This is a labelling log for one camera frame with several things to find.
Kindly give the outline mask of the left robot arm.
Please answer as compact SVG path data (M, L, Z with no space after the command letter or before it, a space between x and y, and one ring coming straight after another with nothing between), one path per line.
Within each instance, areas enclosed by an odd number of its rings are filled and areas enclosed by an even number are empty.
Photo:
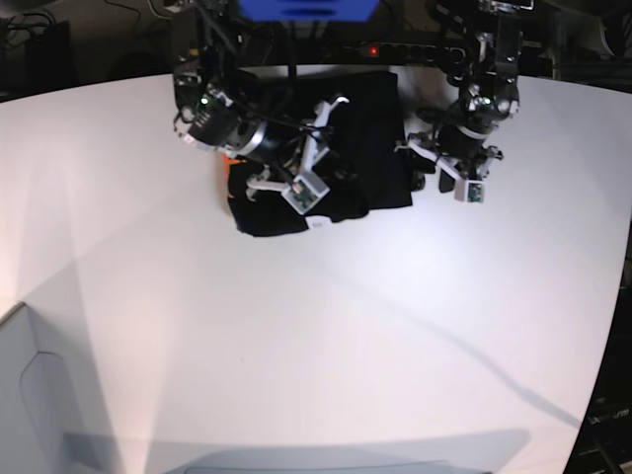
M505 155L486 142L519 109L521 12L530 1L435 1L440 29L434 63L457 98L445 109L420 107L428 130L409 134L396 148L411 167L411 189L420 191L430 174L439 189L466 203L485 199L485 180Z

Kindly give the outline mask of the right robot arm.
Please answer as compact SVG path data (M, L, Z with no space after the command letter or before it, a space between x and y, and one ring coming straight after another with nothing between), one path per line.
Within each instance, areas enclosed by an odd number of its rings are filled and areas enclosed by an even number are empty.
M296 44L319 20L257 20L242 1L166 1L173 16L173 128L188 144L245 165L236 197L294 212L349 212L361 199L335 151L334 115L350 101L298 77Z

